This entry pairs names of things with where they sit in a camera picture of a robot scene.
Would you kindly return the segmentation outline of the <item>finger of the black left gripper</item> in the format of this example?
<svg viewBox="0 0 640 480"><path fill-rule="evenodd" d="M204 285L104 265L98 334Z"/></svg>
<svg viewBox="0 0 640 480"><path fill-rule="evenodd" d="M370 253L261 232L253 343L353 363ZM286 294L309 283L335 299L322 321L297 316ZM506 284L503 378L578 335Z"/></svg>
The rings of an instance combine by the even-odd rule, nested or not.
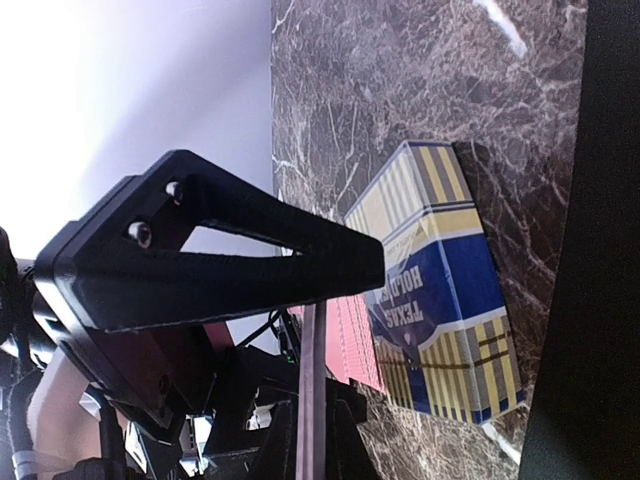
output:
<svg viewBox="0 0 640 480"><path fill-rule="evenodd" d="M381 287L379 240L286 204L188 150L127 176L35 262L74 330L198 325Z"/></svg>

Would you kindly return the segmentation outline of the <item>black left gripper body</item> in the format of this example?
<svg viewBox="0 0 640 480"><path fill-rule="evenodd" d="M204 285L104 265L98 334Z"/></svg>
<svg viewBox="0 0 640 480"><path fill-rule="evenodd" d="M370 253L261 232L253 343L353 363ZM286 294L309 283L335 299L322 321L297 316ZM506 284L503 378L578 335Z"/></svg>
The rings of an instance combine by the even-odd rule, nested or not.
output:
<svg viewBox="0 0 640 480"><path fill-rule="evenodd" d="M18 271L8 236L1 236L1 338L14 338L23 371L11 388L7 434L13 465L7 479L35 479L41 469L27 422L27 409L42 379L33 365L30 332L36 323L30 282ZM110 402L123 405L126 415L140 423L150 439L172 443L189 416L208 417L211 427L203 449L215 464L233 449L227 399L220 391L220 365L232 341L226 326L159 330L106 337L108 351L96 346L93 367L75 359L82 380L95 381Z"/></svg>

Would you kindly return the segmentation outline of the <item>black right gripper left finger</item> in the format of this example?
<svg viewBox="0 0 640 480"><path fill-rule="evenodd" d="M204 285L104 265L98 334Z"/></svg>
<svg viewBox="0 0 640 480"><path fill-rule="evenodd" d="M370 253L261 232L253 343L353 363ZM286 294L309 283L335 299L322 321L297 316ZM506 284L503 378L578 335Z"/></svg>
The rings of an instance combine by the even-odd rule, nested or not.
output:
<svg viewBox="0 0 640 480"><path fill-rule="evenodd" d="M270 426L246 430L214 421L204 457L216 467L215 479L295 479L296 400L275 407Z"/></svg>

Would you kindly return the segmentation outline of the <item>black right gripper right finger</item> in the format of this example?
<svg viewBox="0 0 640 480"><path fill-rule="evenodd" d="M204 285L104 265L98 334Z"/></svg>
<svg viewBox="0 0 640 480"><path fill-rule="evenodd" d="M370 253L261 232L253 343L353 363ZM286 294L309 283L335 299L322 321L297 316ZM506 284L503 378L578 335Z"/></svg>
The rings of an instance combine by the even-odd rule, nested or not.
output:
<svg viewBox="0 0 640 480"><path fill-rule="evenodd" d="M325 478L379 480L357 428L367 421L366 398L354 387L330 378L326 394Z"/></svg>

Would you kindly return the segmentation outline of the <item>red card deck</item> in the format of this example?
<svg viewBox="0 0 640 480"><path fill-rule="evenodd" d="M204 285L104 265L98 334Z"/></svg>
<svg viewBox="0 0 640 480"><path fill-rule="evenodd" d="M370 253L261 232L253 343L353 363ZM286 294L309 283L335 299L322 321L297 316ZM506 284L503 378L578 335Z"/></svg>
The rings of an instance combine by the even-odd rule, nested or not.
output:
<svg viewBox="0 0 640 480"><path fill-rule="evenodd" d="M326 309L326 365L340 382L384 393L363 295L331 299Z"/></svg>

